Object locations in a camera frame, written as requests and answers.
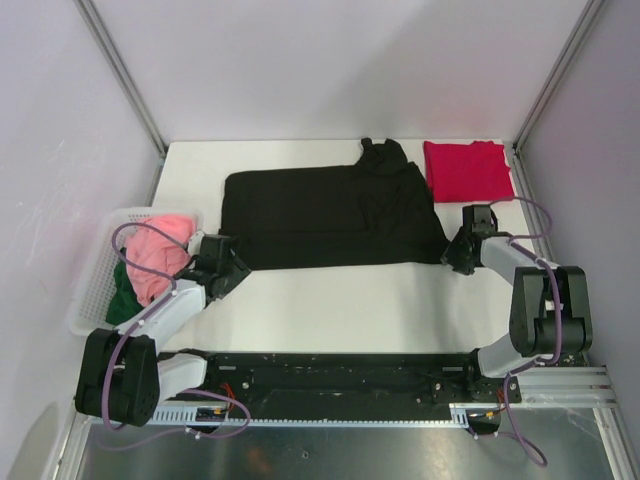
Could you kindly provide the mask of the right aluminium frame post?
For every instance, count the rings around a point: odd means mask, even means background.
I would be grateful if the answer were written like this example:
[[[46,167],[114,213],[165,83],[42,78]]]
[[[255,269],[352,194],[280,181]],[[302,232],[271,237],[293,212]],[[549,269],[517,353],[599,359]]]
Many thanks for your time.
[[[606,0],[589,0],[586,2],[524,123],[512,141],[515,152],[521,151],[526,145],[581,50],[586,45],[592,30],[597,25],[608,4],[609,1]]]

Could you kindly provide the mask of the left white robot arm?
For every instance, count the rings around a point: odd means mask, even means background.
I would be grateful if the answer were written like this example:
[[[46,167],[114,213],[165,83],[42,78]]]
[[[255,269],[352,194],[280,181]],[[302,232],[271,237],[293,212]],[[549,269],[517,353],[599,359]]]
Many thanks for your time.
[[[214,397],[220,374],[204,358],[159,355],[168,341],[210,303],[221,300],[251,273],[231,237],[205,235],[195,258],[170,281],[166,292],[115,329],[98,328],[85,342],[74,406],[104,425],[142,427],[159,403],[190,391]]]

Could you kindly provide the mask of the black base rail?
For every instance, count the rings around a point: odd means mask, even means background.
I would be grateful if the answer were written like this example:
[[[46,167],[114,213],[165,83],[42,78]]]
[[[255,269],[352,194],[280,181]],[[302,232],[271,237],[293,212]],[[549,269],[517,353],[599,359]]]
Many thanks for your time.
[[[255,421],[430,421],[453,403],[522,400],[517,380],[483,377],[472,353],[199,355],[205,380],[177,399],[230,393]]]

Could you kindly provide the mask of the aluminium frame post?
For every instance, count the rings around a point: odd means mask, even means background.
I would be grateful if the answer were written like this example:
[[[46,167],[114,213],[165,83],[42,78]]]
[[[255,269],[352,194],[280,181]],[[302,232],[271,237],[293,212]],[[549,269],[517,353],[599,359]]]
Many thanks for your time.
[[[145,134],[151,141],[160,158],[165,158],[168,146],[153,119],[151,111],[144,101],[124,59],[114,42],[109,29],[95,3],[90,0],[75,0],[74,4],[85,22],[94,41],[110,67],[126,100]]]
[[[592,30],[597,25],[608,4],[609,1],[606,0],[589,0],[586,2],[524,123],[512,141],[515,152],[521,151],[526,145],[581,50],[586,45]]]

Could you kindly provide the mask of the left aluminium frame post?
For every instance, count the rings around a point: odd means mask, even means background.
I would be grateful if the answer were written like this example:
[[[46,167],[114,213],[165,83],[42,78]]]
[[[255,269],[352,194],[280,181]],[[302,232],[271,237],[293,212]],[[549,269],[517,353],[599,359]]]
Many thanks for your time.
[[[74,4],[85,22],[94,41],[110,67],[126,100],[145,134],[151,141],[160,158],[165,158],[168,146],[153,119],[151,111],[144,101],[124,59],[114,42],[109,29],[95,3],[90,0],[75,0]]]

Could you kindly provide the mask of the black t-shirt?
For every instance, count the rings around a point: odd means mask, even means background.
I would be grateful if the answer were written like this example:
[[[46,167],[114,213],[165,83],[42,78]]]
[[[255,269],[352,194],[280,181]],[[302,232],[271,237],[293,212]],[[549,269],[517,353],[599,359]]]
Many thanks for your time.
[[[449,241],[419,167],[395,140],[361,148],[352,165],[229,175],[220,234],[254,271],[439,263]]]

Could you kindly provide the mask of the white plastic basket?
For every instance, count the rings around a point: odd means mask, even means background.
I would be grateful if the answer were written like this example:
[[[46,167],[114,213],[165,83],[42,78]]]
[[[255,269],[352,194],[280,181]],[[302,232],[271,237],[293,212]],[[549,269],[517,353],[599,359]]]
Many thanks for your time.
[[[87,261],[75,282],[75,291],[66,315],[70,332],[86,337],[96,328],[109,328],[106,323],[108,306],[116,291],[113,270],[119,262],[112,246],[113,232],[122,224],[141,222],[166,214],[191,217],[199,229],[203,214],[197,209],[168,207],[129,207],[114,210],[99,224],[97,235],[91,243]]]

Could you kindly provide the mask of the green t-shirt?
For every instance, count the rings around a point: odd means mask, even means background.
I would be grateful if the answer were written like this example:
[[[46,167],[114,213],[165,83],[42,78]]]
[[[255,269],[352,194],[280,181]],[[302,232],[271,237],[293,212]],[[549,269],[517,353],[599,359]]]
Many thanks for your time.
[[[113,270],[113,281],[115,292],[107,307],[105,322],[117,326],[137,315],[143,307],[137,301],[137,295],[124,262],[120,261],[116,264]]]

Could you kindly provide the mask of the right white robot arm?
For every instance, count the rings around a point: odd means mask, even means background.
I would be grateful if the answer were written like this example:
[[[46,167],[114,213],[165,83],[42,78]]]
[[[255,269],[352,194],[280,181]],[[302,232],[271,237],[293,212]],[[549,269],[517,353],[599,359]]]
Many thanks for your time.
[[[479,268],[497,273],[512,287],[508,332],[475,353],[477,367],[461,376],[463,393],[484,401],[497,379],[530,368],[552,366],[563,355],[587,352],[593,343],[585,271],[557,265],[499,229],[489,204],[462,208],[462,225],[445,250],[443,264],[462,275]]]

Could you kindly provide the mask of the pink t-shirt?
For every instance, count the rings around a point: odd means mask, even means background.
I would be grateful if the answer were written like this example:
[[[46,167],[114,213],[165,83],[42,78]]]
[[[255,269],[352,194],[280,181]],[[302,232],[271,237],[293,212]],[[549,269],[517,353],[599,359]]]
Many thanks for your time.
[[[124,243],[127,260],[171,276],[183,269],[191,260],[185,245],[196,231],[195,220],[185,215],[167,214],[143,219],[142,223],[157,228],[175,242],[153,229],[137,227],[135,233]],[[137,302],[142,307],[149,306],[170,286],[167,278],[157,274],[141,271],[130,265],[126,265],[126,271]]]

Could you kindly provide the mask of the folded red t-shirt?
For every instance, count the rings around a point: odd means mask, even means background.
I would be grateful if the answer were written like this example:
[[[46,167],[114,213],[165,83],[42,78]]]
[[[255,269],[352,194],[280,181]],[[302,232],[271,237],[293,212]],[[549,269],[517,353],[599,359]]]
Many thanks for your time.
[[[491,202],[514,195],[501,144],[425,141],[423,153],[427,185],[436,203]]]

